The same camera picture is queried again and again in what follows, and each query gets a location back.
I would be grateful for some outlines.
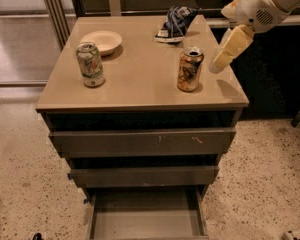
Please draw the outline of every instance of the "floor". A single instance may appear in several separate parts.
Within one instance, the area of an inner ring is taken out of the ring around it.
[[[0,80],[46,78],[59,54],[49,20],[1,20]],[[41,92],[0,88],[0,240],[31,239],[36,232],[45,240],[83,240],[89,205],[68,180],[69,167],[35,111]],[[239,121],[202,201],[211,239],[277,240],[300,228],[300,128],[290,123]]]

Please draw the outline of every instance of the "can lid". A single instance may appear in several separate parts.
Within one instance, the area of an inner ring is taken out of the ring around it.
[[[96,48],[95,43],[93,42],[83,42],[79,44],[77,51],[78,52],[91,52]]]
[[[199,47],[186,47],[183,49],[183,52],[191,57],[197,57],[203,55],[202,50]]]

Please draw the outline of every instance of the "soda can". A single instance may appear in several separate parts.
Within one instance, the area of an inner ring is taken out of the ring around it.
[[[77,48],[77,60],[85,86],[96,87],[105,81],[101,55],[94,43],[81,43]]]
[[[192,92],[199,85],[201,62],[204,55],[198,47],[186,47],[180,55],[177,86],[181,91]]]

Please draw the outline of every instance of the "brown can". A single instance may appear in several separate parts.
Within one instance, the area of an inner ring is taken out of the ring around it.
[[[181,91],[192,92],[197,89],[201,73],[201,62],[204,55],[198,47],[184,48],[180,55],[178,88]]]

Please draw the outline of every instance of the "drawer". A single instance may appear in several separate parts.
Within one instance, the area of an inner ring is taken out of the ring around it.
[[[96,190],[86,239],[209,239],[196,187]]]
[[[222,154],[235,128],[134,131],[62,131],[49,137],[61,157]]]
[[[215,155],[95,158],[71,161],[81,188],[206,185],[219,171]]]

